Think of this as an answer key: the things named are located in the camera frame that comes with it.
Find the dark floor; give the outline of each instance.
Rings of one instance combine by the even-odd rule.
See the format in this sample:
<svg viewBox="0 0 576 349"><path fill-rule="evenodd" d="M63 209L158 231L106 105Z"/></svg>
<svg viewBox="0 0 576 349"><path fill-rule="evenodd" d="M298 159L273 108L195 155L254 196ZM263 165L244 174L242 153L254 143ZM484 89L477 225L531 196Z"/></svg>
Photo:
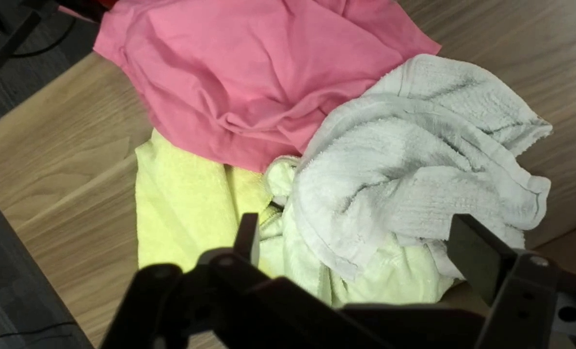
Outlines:
<svg viewBox="0 0 576 349"><path fill-rule="evenodd" d="M69 21L60 13L44 17L17 52L50 44ZM0 70L0 116L91 52L94 33L94 23L75 21L60 46L5 62ZM0 349L5 347L83 349L89 343L0 215Z"/></svg>
<svg viewBox="0 0 576 349"><path fill-rule="evenodd" d="M62 13L44 17L17 52L50 44L65 31L69 21ZM91 52L94 33L94 23L75 21L60 46L40 56L7 60L0 70L0 116Z"/></svg>

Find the wooden table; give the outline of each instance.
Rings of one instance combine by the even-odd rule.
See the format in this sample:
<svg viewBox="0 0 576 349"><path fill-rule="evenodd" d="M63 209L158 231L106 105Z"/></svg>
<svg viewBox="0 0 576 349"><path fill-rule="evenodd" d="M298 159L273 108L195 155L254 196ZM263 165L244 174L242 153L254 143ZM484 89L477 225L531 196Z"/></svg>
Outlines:
<svg viewBox="0 0 576 349"><path fill-rule="evenodd" d="M521 163L552 178L533 242L576 271L576 2L401 4L444 56L492 70L554 124ZM133 147L147 137L131 85L94 54L0 120L0 209L93 343L135 269Z"/></svg>

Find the black cable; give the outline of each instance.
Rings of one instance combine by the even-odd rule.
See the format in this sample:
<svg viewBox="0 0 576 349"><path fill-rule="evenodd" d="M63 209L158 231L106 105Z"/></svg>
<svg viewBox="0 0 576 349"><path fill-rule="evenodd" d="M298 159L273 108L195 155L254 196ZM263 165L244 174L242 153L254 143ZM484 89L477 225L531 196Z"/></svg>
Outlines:
<svg viewBox="0 0 576 349"><path fill-rule="evenodd" d="M42 331L48 331L48 329L54 329L54 327L62 327L62 326L77 326L77 324L75 322L60 322L60 324L52 324L52 326L30 329L30 331L0 333L0 339L3 339L3 337L21 337L21 335L36 335L36 333L42 333Z"/></svg>
<svg viewBox="0 0 576 349"><path fill-rule="evenodd" d="M48 50L52 50L54 46L58 46L63 39L67 39L67 35L73 31L73 25L75 25L75 17L69 17L69 25L67 29L56 39L52 41L50 44L38 48L38 50L29 50L29 52L19 52L19 54L11 54L11 58L30 58L30 56L38 56L38 54L44 54Z"/></svg>

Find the towel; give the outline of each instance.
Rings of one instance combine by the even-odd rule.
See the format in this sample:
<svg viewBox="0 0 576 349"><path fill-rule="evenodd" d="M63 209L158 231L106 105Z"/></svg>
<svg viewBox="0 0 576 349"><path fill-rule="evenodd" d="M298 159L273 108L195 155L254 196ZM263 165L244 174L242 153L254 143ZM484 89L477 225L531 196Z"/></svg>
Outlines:
<svg viewBox="0 0 576 349"><path fill-rule="evenodd" d="M292 184L292 215L310 252L343 279L366 273L393 234L440 254L453 213L469 213L511 248L544 215L550 182L515 157L550 134L486 70L418 54L323 120ZM459 277L447 260L444 275Z"/></svg>
<svg viewBox="0 0 576 349"><path fill-rule="evenodd" d="M438 44L395 0L120 0L94 50L174 145L261 172L304 151L331 108Z"/></svg>
<svg viewBox="0 0 576 349"><path fill-rule="evenodd" d="M259 231L259 265L271 275L286 275L329 306L349 302L411 304L436 302L451 285L442 277L424 244L399 246L387 234L360 277L341 279L306 246L292 219L288 194L298 159L277 157L265 170L267 190L285 205Z"/></svg>
<svg viewBox="0 0 576 349"><path fill-rule="evenodd" d="M191 269L209 248L232 246L240 215L277 213L263 176L182 151L153 130L135 149L137 264Z"/></svg>

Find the towel pile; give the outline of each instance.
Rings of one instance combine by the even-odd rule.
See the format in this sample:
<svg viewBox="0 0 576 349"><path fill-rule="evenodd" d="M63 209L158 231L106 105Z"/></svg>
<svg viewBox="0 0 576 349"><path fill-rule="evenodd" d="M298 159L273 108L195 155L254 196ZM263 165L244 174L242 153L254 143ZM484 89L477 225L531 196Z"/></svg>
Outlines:
<svg viewBox="0 0 576 349"><path fill-rule="evenodd" d="M550 132L393 0L120 0L94 50L155 126L137 149L139 265L184 269L261 217L257 265L323 302L436 302L453 213L504 242L544 215L515 157Z"/></svg>

